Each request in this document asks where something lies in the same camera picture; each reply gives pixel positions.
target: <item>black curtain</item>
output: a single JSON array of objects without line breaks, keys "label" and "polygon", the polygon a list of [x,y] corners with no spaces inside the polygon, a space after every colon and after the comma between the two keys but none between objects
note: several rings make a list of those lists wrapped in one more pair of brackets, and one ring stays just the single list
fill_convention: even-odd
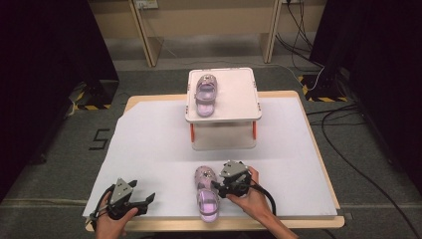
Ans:
[{"label": "black curtain", "polygon": [[118,77],[88,1],[0,2],[0,200],[54,136],[79,83]]},{"label": "black curtain", "polygon": [[404,170],[422,194],[422,2],[326,2],[311,59],[350,70],[386,160]]}]

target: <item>human hand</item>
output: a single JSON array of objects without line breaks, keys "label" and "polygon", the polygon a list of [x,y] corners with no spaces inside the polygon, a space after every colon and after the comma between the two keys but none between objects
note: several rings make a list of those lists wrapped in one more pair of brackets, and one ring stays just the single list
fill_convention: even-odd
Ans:
[{"label": "human hand", "polygon": [[[259,173],[255,168],[249,167],[252,174],[251,184],[259,183]],[[293,231],[286,227],[280,219],[275,216],[267,203],[265,195],[256,189],[250,187],[248,194],[244,197],[237,197],[233,194],[227,194],[232,202],[243,209],[250,217],[259,221],[265,226],[277,239],[295,239],[299,238]]]},{"label": "human hand", "polygon": [[[251,166],[249,166],[249,171],[252,174],[251,185],[259,183],[258,171]],[[250,217],[259,222],[262,222],[265,217],[273,214],[265,195],[252,187],[249,188],[248,194],[244,197],[237,197],[233,194],[227,194],[226,197],[241,207]]]},{"label": "human hand", "polygon": [[[111,192],[108,192],[101,203],[100,208],[106,206],[106,200],[109,198]],[[99,215],[99,220],[97,221],[97,239],[116,239],[120,235],[125,236],[126,232],[124,231],[124,226],[126,223],[136,214],[137,208],[134,207],[130,209],[122,218],[118,220],[113,220],[108,216],[106,210],[102,210]]]}]

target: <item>black cable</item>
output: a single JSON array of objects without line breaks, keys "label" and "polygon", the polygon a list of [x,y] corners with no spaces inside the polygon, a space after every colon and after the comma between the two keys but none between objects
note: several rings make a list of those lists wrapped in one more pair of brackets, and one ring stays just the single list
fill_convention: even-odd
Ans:
[{"label": "black cable", "polygon": [[316,115],[316,114],[324,114],[324,113],[331,113],[332,111],[351,111],[351,110],[357,110],[357,106],[356,104],[351,104],[342,108],[338,108],[335,110],[328,110],[328,111],[320,111],[320,112],[312,112],[312,113],[307,113],[307,116],[311,116],[311,115]]},{"label": "black cable", "polygon": [[97,220],[99,219],[99,217],[104,215],[104,214],[98,215],[102,201],[103,201],[103,199],[105,198],[105,196],[108,192],[114,190],[114,187],[115,187],[115,185],[113,184],[112,186],[110,186],[108,189],[105,190],[103,195],[100,197],[100,200],[99,200],[99,203],[97,204],[96,210],[94,210],[94,212],[90,214],[90,220],[87,222],[87,225],[88,225],[88,223],[91,223],[91,225],[93,225],[94,231],[97,230]]},{"label": "black cable", "polygon": [[293,14],[293,12],[292,12],[292,10],[291,10],[291,8],[290,8],[290,4],[288,4],[288,10],[289,10],[289,12],[290,12],[290,14],[292,15],[292,18],[293,18],[293,20],[295,21],[295,23],[296,23],[296,26],[298,27],[298,29],[299,29],[299,31],[298,31],[298,35],[300,35],[301,36],[301,38],[308,44],[308,46],[310,47],[310,48],[312,48],[312,43],[310,42],[310,40],[308,39],[308,37],[307,37],[307,33],[305,33],[305,25],[304,25],[304,7],[303,7],[303,4],[302,4],[302,1],[300,1],[301,2],[301,24],[299,24],[298,23],[298,21],[296,20],[296,17],[295,17],[295,15]]},{"label": "black cable", "polygon": [[330,236],[332,239],[335,239],[334,234],[332,234],[330,231],[328,231],[328,229],[321,229],[322,231],[324,231],[326,234],[328,234],[328,236]]},{"label": "black cable", "polygon": [[99,214],[98,216],[97,216],[97,218],[100,218],[100,217],[102,217],[103,215],[106,215],[106,214],[108,214],[108,212],[106,211],[106,212],[103,212],[102,214]]},{"label": "black cable", "polygon": [[[345,114],[345,115],[342,115],[342,116],[339,116],[339,117],[336,117],[336,118],[332,118],[332,119],[327,119],[327,120],[338,120],[338,119],[345,118],[345,117],[348,117],[348,116],[351,116],[351,115],[356,115],[356,114],[359,114],[359,113],[358,112],[348,113],[348,114]],[[322,120],[315,120],[315,121],[310,122],[310,124],[320,122],[320,121],[322,121]]]},{"label": "black cable", "polygon": [[305,59],[305,60],[307,60],[308,62],[310,62],[310,63],[312,63],[312,64],[314,64],[314,65],[316,65],[316,66],[318,66],[318,67],[320,67],[320,68],[322,68],[322,65],[321,64],[318,64],[318,63],[316,63],[316,62],[314,62],[314,61],[311,61],[309,58],[307,58],[307,57],[305,57],[305,56],[303,56],[301,53],[299,53],[299,52],[297,52],[295,49],[297,49],[297,47],[296,47],[296,42],[298,41],[298,37],[299,36],[301,36],[301,38],[308,44],[308,47],[310,48],[309,50],[304,50],[304,49],[299,49],[299,50],[301,50],[301,51],[311,51],[312,50],[312,48],[313,48],[313,44],[311,43],[311,41],[308,39],[308,37],[307,37],[307,33],[306,33],[306,31],[305,31],[305,21],[304,21],[304,14],[305,14],[305,4],[304,4],[304,1],[300,1],[300,7],[301,7],[301,24],[299,24],[298,23],[298,20],[296,19],[296,17],[295,17],[295,15],[293,14],[293,12],[292,12],[292,10],[291,10],[291,8],[290,8],[290,3],[288,3],[288,10],[289,10],[289,12],[290,12],[290,14],[291,14],[291,16],[292,16],[292,18],[293,18],[293,20],[295,21],[295,24],[296,24],[296,26],[298,27],[298,34],[297,34],[297,36],[296,36],[296,39],[295,39],[295,42],[294,42],[294,45],[293,46],[291,46],[291,45],[289,45],[289,44],[287,44],[285,41],[283,41],[283,39],[282,39],[282,37],[280,36],[280,34],[278,33],[277,35],[276,35],[276,38],[277,38],[277,40],[282,44],[282,46],[283,47],[285,47],[288,51],[290,51],[292,54],[291,54],[291,57],[292,57],[292,63],[293,63],[293,65],[294,65],[294,67],[296,68],[296,69],[298,69],[298,70],[300,70],[300,71],[303,71],[303,72],[315,72],[315,71],[306,71],[306,70],[302,70],[302,69],[300,69],[300,68],[298,68],[297,66],[296,66],[296,64],[295,64],[295,60],[294,60],[294,57],[293,57],[293,54],[296,54],[297,56],[299,56],[299,57],[301,57],[301,58],[303,58],[303,59]]},{"label": "black cable", "polygon": [[275,216],[277,216],[277,208],[276,208],[276,201],[274,200],[273,196],[270,194],[269,191],[267,191],[264,187],[262,187],[260,184],[258,184],[256,181],[254,181],[253,179],[251,179],[253,182],[255,182],[255,185],[248,185],[249,187],[254,188],[255,190],[263,193],[264,195],[267,196],[267,198],[270,200],[271,203],[271,208],[273,211],[273,214]]},{"label": "black cable", "polygon": [[[356,125],[363,125],[366,122],[340,122],[340,123],[325,123],[326,126],[356,126]],[[311,126],[321,126],[322,123],[310,122]]]},{"label": "black cable", "polygon": [[370,182],[373,186],[375,186],[390,202],[391,204],[393,204],[393,206],[397,209],[397,211],[401,214],[401,216],[403,217],[403,219],[406,221],[407,225],[410,227],[410,229],[413,231],[413,233],[415,234],[415,236],[418,239],[421,239],[419,233],[417,232],[417,230],[415,229],[415,227],[413,226],[413,224],[410,222],[409,218],[406,216],[406,214],[404,214],[404,212],[401,210],[401,208],[397,205],[397,203],[391,198],[391,196],[385,192],[375,181],[373,181],[369,176],[367,176],[366,174],[364,174],[362,171],[360,171],[356,166],[354,166],[331,142],[331,140],[329,140],[328,136],[326,135],[325,132],[325,128],[324,128],[324,122],[325,120],[331,116],[332,114],[338,112],[338,110],[334,110],[328,114],[326,114],[323,119],[322,119],[322,123],[321,123],[321,130],[322,130],[322,134],[325,137],[326,141],[329,143],[329,145],[332,147],[332,149],[334,149],[334,151],[350,166],[352,167],[357,173],[359,173],[362,177],[364,177],[368,182]]}]

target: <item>sandal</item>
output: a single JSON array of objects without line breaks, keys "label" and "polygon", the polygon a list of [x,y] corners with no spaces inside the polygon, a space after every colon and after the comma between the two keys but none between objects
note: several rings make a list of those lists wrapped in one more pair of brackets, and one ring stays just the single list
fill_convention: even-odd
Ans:
[{"label": "sandal", "polygon": [[202,117],[209,117],[214,113],[215,98],[217,97],[217,79],[210,74],[202,76],[196,85],[196,111]]},{"label": "sandal", "polygon": [[210,167],[200,166],[196,169],[196,199],[204,222],[213,222],[218,217],[218,190],[211,181],[217,181],[217,177]]}]

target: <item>yellow black tape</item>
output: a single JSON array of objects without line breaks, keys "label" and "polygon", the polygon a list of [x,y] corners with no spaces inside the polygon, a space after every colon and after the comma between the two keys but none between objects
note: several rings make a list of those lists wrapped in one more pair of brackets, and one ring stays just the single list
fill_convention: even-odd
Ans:
[{"label": "yellow black tape", "polygon": [[96,111],[96,110],[108,110],[111,105],[100,105],[100,104],[83,104],[80,103],[80,100],[84,97],[85,91],[81,91],[81,93],[78,95],[78,98],[76,100],[76,104],[74,106],[75,110],[85,110],[85,111]]},{"label": "yellow black tape", "polygon": [[347,102],[347,98],[344,96],[338,97],[324,97],[324,96],[315,96],[314,91],[309,91],[306,84],[304,84],[304,77],[298,77],[299,82],[302,85],[302,91],[304,92],[305,99],[309,102]]}]

